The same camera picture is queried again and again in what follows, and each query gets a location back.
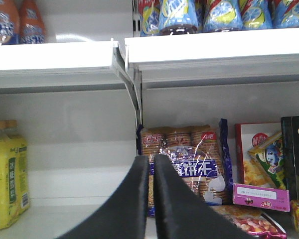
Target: beverage bottle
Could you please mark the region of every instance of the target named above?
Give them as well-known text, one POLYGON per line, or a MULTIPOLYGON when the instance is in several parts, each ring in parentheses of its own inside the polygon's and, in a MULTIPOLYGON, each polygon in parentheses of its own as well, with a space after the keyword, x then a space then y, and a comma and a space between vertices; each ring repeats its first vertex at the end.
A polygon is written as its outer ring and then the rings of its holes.
POLYGON ((195 9, 197 16, 197 33, 203 32, 203 0, 195 0, 195 9))
POLYGON ((207 0, 203 32, 238 31, 242 27, 238 0, 207 0))
POLYGON ((161 35, 196 33, 198 28, 194 0, 160 0, 158 29, 161 35))
POLYGON ((240 0, 243 30, 272 29, 268 0, 240 0))
POLYGON ((15 152, 10 151, 10 139, 4 133, 5 122, 0 121, 0 229, 18 219, 19 206, 15 189, 15 152))
POLYGON ((13 0, 0 0, 0 45, 19 44, 20 19, 13 0))
POLYGON ((19 15, 20 43, 45 43, 45 25, 35 0, 23 0, 19 15))
POLYGON ((5 121, 5 133, 11 140, 10 150, 16 155, 16 196, 22 214, 30 207, 27 177, 27 141, 17 130, 17 121, 5 121))
POLYGON ((139 0, 142 27, 141 36, 158 36, 159 0, 139 0))
POLYGON ((299 27, 299 0, 274 0, 274 28, 299 27))

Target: black box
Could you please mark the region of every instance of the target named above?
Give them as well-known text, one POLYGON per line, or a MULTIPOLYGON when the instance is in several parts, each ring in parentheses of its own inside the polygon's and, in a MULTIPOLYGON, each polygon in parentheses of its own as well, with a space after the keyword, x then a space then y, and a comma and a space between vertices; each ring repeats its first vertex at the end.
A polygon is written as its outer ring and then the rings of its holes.
POLYGON ((299 200, 299 116, 282 117, 285 175, 290 200, 299 200))

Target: white shelf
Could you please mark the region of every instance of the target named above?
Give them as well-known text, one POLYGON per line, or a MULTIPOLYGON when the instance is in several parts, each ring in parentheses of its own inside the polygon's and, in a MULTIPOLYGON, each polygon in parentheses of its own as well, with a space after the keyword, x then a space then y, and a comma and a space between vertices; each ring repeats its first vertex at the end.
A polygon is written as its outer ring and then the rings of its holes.
MULTIPOLYGON (((57 238, 81 223, 99 206, 30 207, 15 224, 0 231, 0 239, 57 238)), ((154 219, 148 219, 146 239, 156 238, 154 219)))
POLYGON ((124 80, 117 41, 0 46, 0 93, 124 89, 124 80))
POLYGON ((299 81, 299 28, 125 39, 143 86, 299 81))

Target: yellow juice bottle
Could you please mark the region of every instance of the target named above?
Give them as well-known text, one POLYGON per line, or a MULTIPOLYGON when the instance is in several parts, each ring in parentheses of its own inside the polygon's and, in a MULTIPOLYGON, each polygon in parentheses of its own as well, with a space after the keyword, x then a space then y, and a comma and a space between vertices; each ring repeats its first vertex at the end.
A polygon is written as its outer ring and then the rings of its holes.
POLYGON ((5 121, 5 133, 12 144, 10 151, 16 155, 16 199, 20 206, 19 213, 22 214, 30 207, 29 186, 27 177, 27 141, 17 130, 17 121, 14 119, 5 121))
POLYGON ((10 139, 4 133, 5 122, 0 121, 0 229, 18 219, 19 206, 15 190, 15 152, 10 151, 10 139))

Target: barcode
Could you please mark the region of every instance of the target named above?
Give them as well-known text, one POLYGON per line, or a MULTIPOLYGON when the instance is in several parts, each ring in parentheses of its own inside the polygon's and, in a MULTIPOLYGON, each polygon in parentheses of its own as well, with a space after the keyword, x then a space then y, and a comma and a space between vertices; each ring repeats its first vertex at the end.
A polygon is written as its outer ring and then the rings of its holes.
POLYGON ((26 205, 29 204, 28 193, 22 195, 22 205, 21 207, 24 208, 26 205))

